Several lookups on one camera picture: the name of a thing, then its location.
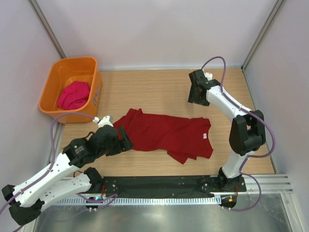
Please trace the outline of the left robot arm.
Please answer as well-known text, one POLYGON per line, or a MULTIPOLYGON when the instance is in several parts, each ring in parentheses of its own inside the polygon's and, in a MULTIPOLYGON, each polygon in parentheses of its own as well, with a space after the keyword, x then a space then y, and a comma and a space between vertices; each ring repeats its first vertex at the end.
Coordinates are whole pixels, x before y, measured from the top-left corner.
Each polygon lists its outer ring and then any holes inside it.
POLYGON ((6 185, 2 194, 9 204, 12 219, 20 226, 35 220, 52 204, 73 194, 98 193, 103 178, 95 168, 87 168, 75 178, 61 179, 101 156, 113 156, 131 150, 133 143, 125 129, 105 125, 86 137, 73 139, 53 162, 19 185, 6 185))

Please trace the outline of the dark red t-shirt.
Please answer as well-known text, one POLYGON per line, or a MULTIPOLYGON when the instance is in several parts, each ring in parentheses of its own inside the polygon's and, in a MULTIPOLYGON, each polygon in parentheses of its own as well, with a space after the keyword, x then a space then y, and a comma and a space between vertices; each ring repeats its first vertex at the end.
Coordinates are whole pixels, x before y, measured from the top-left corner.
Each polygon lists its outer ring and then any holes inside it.
POLYGON ((209 159, 213 153, 209 140, 211 123, 207 118, 146 114, 141 109, 129 109, 113 125, 125 129, 134 150, 165 150, 181 164, 189 158, 209 159))

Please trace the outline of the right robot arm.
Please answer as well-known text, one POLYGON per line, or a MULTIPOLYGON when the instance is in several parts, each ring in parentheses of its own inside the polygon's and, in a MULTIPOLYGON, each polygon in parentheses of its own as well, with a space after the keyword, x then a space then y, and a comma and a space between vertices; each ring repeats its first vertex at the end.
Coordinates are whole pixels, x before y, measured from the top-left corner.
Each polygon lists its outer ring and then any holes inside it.
POLYGON ((255 117, 264 119, 261 111, 241 105, 212 79, 211 73, 202 69, 189 73, 191 87, 189 103, 203 106, 215 105, 231 122, 229 144, 231 153, 227 162, 219 169, 217 186, 219 191, 234 191, 242 177, 241 170, 247 159, 266 142, 265 126, 255 117))

